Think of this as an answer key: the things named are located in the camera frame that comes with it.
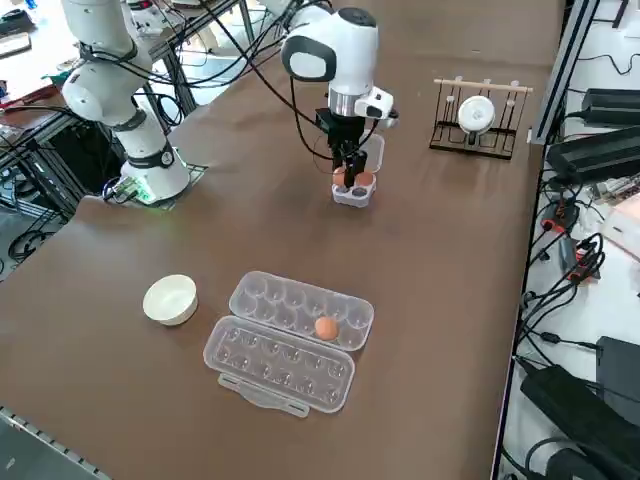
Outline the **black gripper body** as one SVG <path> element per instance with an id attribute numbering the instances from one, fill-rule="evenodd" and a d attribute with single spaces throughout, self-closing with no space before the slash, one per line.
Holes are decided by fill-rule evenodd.
<path id="1" fill-rule="evenodd" d="M 330 148 L 355 148 L 363 139 L 365 119 L 333 113 L 329 108 L 316 110 L 315 124 L 327 135 Z"/>

